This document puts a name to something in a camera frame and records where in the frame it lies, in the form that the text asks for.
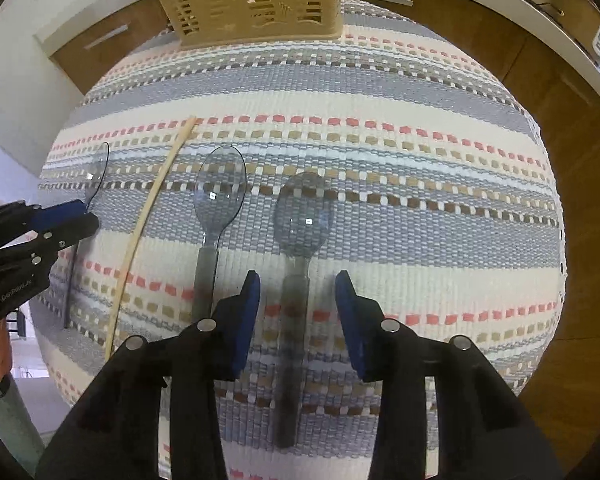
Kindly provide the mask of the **person left hand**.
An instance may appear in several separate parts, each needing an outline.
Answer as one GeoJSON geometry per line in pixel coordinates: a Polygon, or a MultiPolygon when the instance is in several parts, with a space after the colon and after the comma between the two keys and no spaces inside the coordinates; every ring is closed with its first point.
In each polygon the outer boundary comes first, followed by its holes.
{"type": "Polygon", "coordinates": [[[12,345],[6,320],[0,321],[0,382],[12,370],[12,345]]]}

